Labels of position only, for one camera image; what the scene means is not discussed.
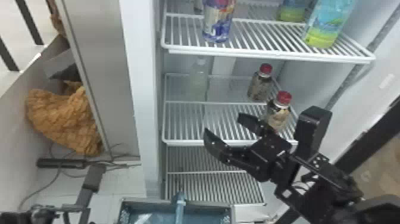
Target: wire shelf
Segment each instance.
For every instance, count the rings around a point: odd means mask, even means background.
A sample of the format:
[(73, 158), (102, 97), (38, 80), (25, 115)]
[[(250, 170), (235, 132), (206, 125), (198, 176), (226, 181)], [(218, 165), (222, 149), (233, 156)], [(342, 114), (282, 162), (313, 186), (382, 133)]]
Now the wire shelf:
[(271, 58), (280, 60), (325, 61), (335, 63), (369, 64), (375, 56), (345, 34), (326, 49), (308, 46), (301, 39), (304, 23), (271, 21), (274, 7), (253, 7), (257, 13), (238, 10), (233, 19), (229, 40), (225, 43), (208, 43), (201, 33), (202, 15), (189, 13), (189, 3), (179, 5), (165, 1), (161, 46), (172, 54), (218, 55), (231, 57)]
[(204, 147), (167, 147), (165, 195), (184, 191), (188, 200), (230, 204), (264, 203), (260, 183), (226, 166)]
[(167, 176), (166, 196), (184, 191), (189, 201), (229, 204), (264, 203), (259, 183), (247, 173), (196, 173)]
[(204, 147), (167, 147), (167, 158), (167, 174), (244, 172), (221, 163)]
[[(239, 113), (259, 117), (265, 110), (265, 103), (248, 101), (246, 91), (249, 78), (210, 76), (210, 101), (207, 102), (193, 102), (187, 98), (187, 78), (184, 74), (165, 75), (162, 140), (167, 145), (203, 146), (206, 127), (230, 145), (251, 145), (258, 140), (256, 135), (236, 122)], [(273, 82), (270, 98), (276, 97), (279, 90), (279, 85)], [(292, 110), (286, 126), (279, 132), (292, 145), (297, 145), (293, 138), (296, 121), (297, 115)]]

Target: red lid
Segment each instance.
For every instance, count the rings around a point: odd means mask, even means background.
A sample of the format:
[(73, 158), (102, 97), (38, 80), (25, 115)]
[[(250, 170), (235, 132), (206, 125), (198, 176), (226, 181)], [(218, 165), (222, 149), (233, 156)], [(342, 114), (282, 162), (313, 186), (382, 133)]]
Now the red lid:
[(264, 74), (270, 74), (272, 72), (272, 66), (270, 64), (264, 63), (260, 66), (260, 72)]
[(290, 101), (292, 100), (292, 95), (286, 91), (279, 91), (278, 96), (276, 96), (276, 99), (281, 104), (289, 104)]

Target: refrigerator shelf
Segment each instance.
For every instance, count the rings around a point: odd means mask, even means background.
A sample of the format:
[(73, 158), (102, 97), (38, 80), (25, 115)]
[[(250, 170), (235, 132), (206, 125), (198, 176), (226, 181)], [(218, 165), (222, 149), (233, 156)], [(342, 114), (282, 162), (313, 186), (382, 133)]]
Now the refrigerator shelf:
[(229, 40), (209, 43), (201, 33), (203, 16), (186, 14), (190, 12), (187, 5), (165, 1), (161, 46), (169, 53), (354, 64), (369, 64), (376, 59), (344, 33), (330, 48), (308, 46), (301, 39), (305, 24), (272, 21), (275, 14), (269, 13), (269, 9), (274, 7), (257, 9), (265, 10), (264, 15), (272, 14), (271, 17), (260, 17), (262, 13), (255, 15), (251, 10), (247, 16), (240, 16), (245, 13), (239, 12), (239, 17), (233, 19)]
[(222, 164), (204, 147), (167, 147), (166, 166), (167, 199), (184, 191), (189, 201), (264, 203), (259, 182), (244, 171)]
[[(265, 103), (249, 102), (246, 97), (250, 77), (210, 76), (207, 102), (190, 101), (185, 88), (188, 75), (165, 75), (162, 140), (171, 146), (203, 146), (207, 127), (229, 145), (251, 145), (258, 137), (236, 122), (238, 113), (260, 116)], [(269, 99), (276, 97), (280, 87), (273, 82)], [(279, 132), (293, 146), (297, 114), (291, 111), (286, 126)]]

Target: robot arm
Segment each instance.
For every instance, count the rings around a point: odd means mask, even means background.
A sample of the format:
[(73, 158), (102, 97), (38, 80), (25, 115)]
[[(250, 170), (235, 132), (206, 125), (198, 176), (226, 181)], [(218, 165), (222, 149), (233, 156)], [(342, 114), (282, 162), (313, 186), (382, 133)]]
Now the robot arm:
[[(205, 129), (204, 145), (222, 163), (246, 170), (257, 181), (275, 183), (275, 196), (312, 224), (338, 224), (351, 219), (356, 220), (351, 223), (361, 224), (364, 222), (359, 222), (360, 217), (382, 208), (385, 203), (399, 212), (399, 203), (394, 203), (398, 198), (393, 197), (391, 200), (379, 198), (380, 206), (373, 201), (365, 206), (365, 201), (361, 202), (363, 193), (353, 178), (318, 153), (331, 116), (331, 112), (318, 107), (301, 113), (295, 131), (298, 146), (294, 151), (268, 124), (249, 114), (239, 114), (237, 122), (260, 137), (256, 143), (249, 147), (230, 147)], [(309, 171), (301, 181), (315, 183), (306, 194), (293, 186), (300, 167)]]

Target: blue container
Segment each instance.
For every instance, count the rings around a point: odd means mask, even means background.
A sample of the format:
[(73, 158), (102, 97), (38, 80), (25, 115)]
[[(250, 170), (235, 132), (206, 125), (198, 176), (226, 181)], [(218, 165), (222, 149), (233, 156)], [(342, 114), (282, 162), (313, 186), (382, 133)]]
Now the blue container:
[(221, 43), (229, 38), (236, 0), (204, 0), (203, 37)]
[(177, 201), (150, 198), (126, 198), (121, 204), (117, 224), (231, 224), (232, 208), (228, 205), (190, 201), (184, 209)]

